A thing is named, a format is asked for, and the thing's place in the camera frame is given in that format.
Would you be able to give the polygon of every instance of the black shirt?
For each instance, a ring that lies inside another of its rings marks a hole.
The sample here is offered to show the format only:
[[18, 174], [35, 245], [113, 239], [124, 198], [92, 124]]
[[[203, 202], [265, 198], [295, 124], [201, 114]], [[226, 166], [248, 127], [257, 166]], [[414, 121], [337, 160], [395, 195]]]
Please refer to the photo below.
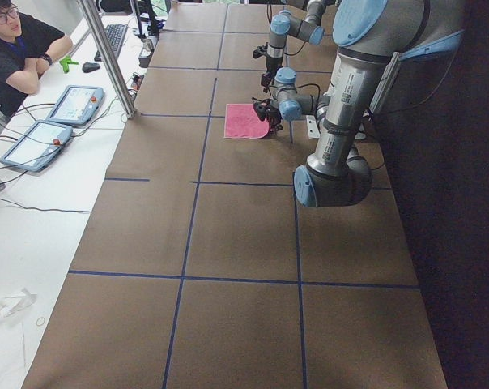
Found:
[[19, 14], [21, 20], [21, 40], [16, 39], [16, 47], [12, 48], [0, 39], [0, 110], [11, 116], [23, 103], [27, 95], [6, 84], [6, 80], [16, 71], [25, 67], [25, 58], [39, 58], [52, 42], [64, 37], [57, 28], [34, 19], [30, 15]]

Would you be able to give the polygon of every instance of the hand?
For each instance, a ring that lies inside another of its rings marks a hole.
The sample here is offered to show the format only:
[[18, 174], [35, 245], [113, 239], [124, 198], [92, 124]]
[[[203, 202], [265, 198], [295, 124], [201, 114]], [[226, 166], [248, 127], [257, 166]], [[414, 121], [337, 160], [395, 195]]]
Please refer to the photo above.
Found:
[[46, 59], [38, 58], [36, 60], [36, 71], [39, 76], [45, 73], [50, 68], [50, 64]]

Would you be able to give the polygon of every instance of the gray robotic arm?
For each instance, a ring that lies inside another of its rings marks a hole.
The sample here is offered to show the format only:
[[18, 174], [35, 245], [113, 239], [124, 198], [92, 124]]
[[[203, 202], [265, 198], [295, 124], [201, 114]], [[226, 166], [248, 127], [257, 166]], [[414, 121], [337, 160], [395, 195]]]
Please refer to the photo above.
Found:
[[288, 121], [315, 114], [321, 134], [306, 165], [295, 171], [300, 203], [347, 206], [368, 195], [371, 170], [354, 139], [386, 65], [394, 52], [407, 59], [456, 49], [463, 15], [463, 0], [343, 0], [334, 20], [338, 54], [326, 96], [299, 95], [296, 73], [277, 69], [272, 105]]

